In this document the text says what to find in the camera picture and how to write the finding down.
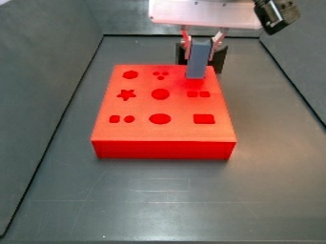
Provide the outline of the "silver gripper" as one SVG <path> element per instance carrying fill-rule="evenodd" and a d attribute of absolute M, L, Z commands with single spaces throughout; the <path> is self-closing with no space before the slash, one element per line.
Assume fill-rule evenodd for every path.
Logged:
<path fill-rule="evenodd" d="M 149 0 L 148 15 L 152 23 L 181 25 L 185 60 L 191 51 L 188 26 L 222 28 L 211 37 L 208 60 L 212 60 L 230 29 L 258 30 L 260 28 L 254 6 L 251 0 Z"/>

